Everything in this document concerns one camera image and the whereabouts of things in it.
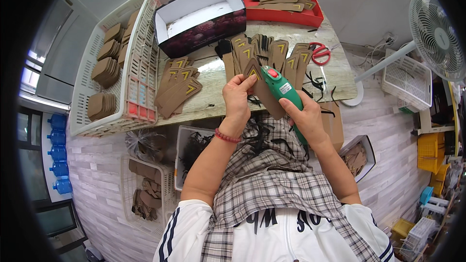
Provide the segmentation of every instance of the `yellow plastic crate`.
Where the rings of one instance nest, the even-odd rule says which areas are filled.
[[[417,139],[418,157],[438,157],[438,149],[444,147],[443,132],[433,132],[422,134]]]
[[[399,221],[393,226],[391,231],[402,236],[402,239],[405,239],[414,225],[414,223],[400,218]]]
[[[442,194],[443,181],[435,180],[435,175],[434,174],[432,174],[432,176],[431,176],[431,183],[429,184],[429,186],[432,186],[434,188],[434,190],[432,192],[434,194],[436,194],[437,196],[440,196]]]
[[[446,170],[448,169],[448,167],[450,167],[450,164],[443,164],[443,165],[440,165],[440,169],[439,169],[439,172],[437,174],[435,174],[435,180],[437,181],[445,181],[445,177],[446,177]]]
[[[427,157],[417,155],[417,167],[422,170],[430,171],[434,174],[437,174],[440,170],[440,166],[443,163],[445,158],[445,148],[440,148],[437,150],[437,156]]]

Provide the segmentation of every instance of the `scissors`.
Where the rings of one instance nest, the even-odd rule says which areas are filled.
[[[310,49],[312,49],[312,47],[314,47],[313,50],[313,53],[312,53],[312,61],[314,63],[316,63],[317,65],[325,65],[329,60],[330,60],[330,52],[335,49],[336,47],[338,47],[340,45],[340,43],[338,44],[334,44],[330,47],[326,47],[324,44],[321,44],[321,43],[318,43],[318,42],[312,42],[312,43],[309,43],[309,46],[311,47]],[[323,57],[323,56],[329,56],[327,58],[327,60],[323,61],[323,62],[319,62],[317,61],[316,59],[317,58],[320,58],[320,57]]]

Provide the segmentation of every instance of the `plastic bag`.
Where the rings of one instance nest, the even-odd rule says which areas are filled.
[[[127,132],[125,144],[131,157],[149,163],[160,162],[167,149],[166,136],[150,129]]]

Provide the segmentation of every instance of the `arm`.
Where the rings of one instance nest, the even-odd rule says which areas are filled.
[[[280,104],[317,154],[322,172],[329,180],[336,197],[343,203],[361,204],[353,174],[333,148],[329,135],[323,130],[320,105],[304,92],[297,92],[304,105],[302,111],[286,98],[280,99]]]
[[[257,77],[244,79],[243,75],[236,75],[223,88],[226,113],[218,128],[222,134],[233,138],[241,136],[251,117],[247,97],[252,93],[250,89],[256,81]],[[235,148],[236,144],[214,137],[189,170],[181,200],[197,199],[212,207],[213,198]]]

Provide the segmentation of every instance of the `red tray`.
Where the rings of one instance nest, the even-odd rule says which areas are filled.
[[[252,0],[243,1],[246,8],[248,8],[248,6],[259,5],[259,2]],[[319,27],[323,21],[322,10],[317,0],[312,1],[317,3],[316,6],[312,10],[305,9],[302,12],[289,12],[274,9],[247,9],[246,20],[276,21]]]

